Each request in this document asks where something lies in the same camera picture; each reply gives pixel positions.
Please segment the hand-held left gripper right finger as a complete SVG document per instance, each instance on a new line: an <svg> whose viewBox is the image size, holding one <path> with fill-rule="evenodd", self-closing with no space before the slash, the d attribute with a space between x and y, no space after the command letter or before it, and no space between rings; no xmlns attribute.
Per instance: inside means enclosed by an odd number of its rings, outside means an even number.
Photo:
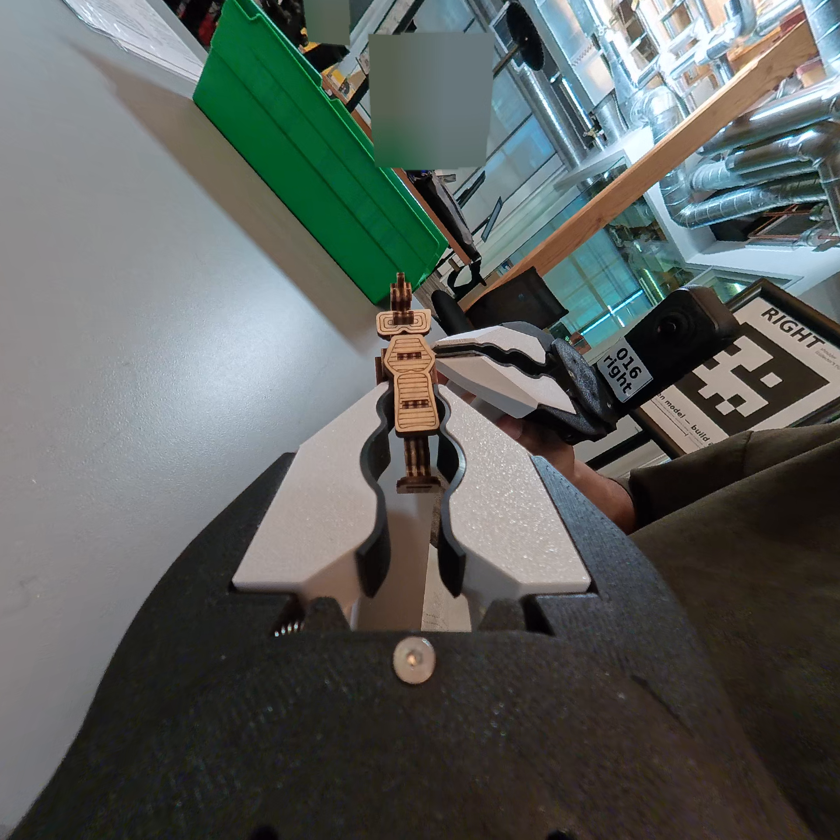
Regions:
<svg viewBox="0 0 840 840"><path fill-rule="evenodd" d="M586 593L592 578L530 453L452 391L438 391L441 428L437 571L429 628L475 628L498 599Z"/></svg>

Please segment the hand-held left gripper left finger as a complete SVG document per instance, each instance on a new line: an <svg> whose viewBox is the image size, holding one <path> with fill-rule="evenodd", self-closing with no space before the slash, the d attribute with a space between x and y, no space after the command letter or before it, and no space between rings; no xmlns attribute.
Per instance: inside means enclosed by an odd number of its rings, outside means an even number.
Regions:
<svg viewBox="0 0 840 840"><path fill-rule="evenodd" d="M331 597L350 627L359 601L382 586L391 560L378 479L391 460L392 388L378 385L318 430L292 457L234 573L237 592Z"/></svg>

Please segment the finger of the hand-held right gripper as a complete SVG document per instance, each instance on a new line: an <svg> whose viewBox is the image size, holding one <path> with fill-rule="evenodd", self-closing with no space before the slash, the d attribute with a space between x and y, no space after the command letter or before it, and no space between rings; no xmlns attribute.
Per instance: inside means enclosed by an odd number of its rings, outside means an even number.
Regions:
<svg viewBox="0 0 840 840"><path fill-rule="evenodd" d="M551 336L522 321L504 322L440 339L433 344L437 366L449 377L501 371L537 377L557 370Z"/></svg>
<svg viewBox="0 0 840 840"><path fill-rule="evenodd" d="M548 374L530 375L484 354L438 355L436 366L450 382L512 417L524 418L540 406L577 415L569 394Z"/></svg>

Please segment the wooden puzzle model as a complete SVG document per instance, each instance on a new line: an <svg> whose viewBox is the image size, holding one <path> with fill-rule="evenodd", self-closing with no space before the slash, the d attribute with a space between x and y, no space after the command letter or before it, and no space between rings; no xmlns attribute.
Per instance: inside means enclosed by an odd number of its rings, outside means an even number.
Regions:
<svg viewBox="0 0 840 840"><path fill-rule="evenodd" d="M425 338L431 329L428 309L412 308L413 291L402 272L391 284L390 309L376 317L376 331L388 342L376 362L378 382L393 390L395 434L403 441L405 475L396 483L400 494L427 494L440 487L433 474L428 437L439 430L434 393L435 354Z"/></svg>

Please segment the person's right forearm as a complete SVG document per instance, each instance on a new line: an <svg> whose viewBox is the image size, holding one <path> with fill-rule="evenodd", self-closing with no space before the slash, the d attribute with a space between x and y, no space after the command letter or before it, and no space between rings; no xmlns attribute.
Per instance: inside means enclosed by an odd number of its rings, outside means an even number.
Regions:
<svg viewBox="0 0 840 840"><path fill-rule="evenodd" d="M756 752L838 838L838 422L736 434L622 484Z"/></svg>

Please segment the person's right hand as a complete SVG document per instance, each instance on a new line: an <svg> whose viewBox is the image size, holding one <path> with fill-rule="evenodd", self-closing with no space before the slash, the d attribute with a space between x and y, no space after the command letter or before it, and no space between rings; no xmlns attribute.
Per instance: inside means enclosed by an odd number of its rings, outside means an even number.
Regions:
<svg viewBox="0 0 840 840"><path fill-rule="evenodd" d="M531 455L547 460L625 534L636 530L634 502L628 491L618 482L577 460L574 448L556 432L510 415L500 416L496 425Z"/></svg>

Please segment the black office chair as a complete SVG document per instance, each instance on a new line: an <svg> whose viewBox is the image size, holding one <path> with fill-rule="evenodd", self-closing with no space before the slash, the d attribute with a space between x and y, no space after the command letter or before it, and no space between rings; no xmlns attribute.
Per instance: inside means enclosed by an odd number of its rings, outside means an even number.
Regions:
<svg viewBox="0 0 840 840"><path fill-rule="evenodd" d="M444 290L434 290L430 296L436 321L449 337L471 332L476 328L459 303L471 291L478 286L484 287L486 283L480 273L480 263L469 265L467 268L469 272L468 282L458 285L457 279L464 269L463 266L460 266L449 273L446 279L446 288Z"/></svg>

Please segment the cluster of silver ducts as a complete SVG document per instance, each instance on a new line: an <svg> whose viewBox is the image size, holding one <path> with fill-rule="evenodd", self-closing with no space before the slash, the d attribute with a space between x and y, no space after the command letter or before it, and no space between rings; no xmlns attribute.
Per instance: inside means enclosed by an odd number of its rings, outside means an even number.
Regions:
<svg viewBox="0 0 840 840"><path fill-rule="evenodd" d="M837 2L723 2L724 18L711 25L706 2L653 2L657 23L642 2L642 37L650 39L655 56L643 65L637 49L619 22L619 2L568 2L583 34L597 37L612 73L616 110L629 127L648 126L654 141L678 126L693 87L683 78L708 68L722 89L732 79L728 54L766 39L795 12L811 26L817 51L828 76L838 73ZM768 101L752 116L730 122L714 140L698 150L712 162L687 170L681 164L659 184L676 224L703 227L762 212L788 201L827 200L838 222L838 186L829 180L828 164L838 152L829 140L827 122L838 116L838 83L818 85L815 93L792 91Z"/></svg>

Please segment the wooden beam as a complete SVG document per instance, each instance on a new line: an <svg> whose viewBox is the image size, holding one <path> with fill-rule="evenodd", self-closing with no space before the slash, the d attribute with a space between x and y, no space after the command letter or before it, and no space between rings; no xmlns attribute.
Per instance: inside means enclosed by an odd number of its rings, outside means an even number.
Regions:
<svg viewBox="0 0 840 840"><path fill-rule="evenodd" d="M810 25L806 21L800 22L741 68L724 88L657 142L509 272L496 278L488 287L473 289L459 302L462 311L467 312L490 291L530 268L544 276L816 54Z"/></svg>

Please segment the green plastic bin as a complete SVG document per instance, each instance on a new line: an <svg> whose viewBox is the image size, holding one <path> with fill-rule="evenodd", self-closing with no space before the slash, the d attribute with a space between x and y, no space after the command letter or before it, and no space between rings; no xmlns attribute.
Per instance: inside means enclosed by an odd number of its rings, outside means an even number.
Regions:
<svg viewBox="0 0 840 840"><path fill-rule="evenodd" d="M320 74L251 1L227 1L193 100L374 303L415 290L448 242Z"/></svg>

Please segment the white paper sheets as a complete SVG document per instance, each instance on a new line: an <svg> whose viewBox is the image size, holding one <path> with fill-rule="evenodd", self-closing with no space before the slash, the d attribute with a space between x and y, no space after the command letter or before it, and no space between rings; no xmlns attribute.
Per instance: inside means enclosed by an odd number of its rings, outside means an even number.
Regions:
<svg viewBox="0 0 840 840"><path fill-rule="evenodd" d="M161 14L146 1L65 1L65 5L88 27L111 39L125 51L197 82L205 54L183 27Z"/></svg>

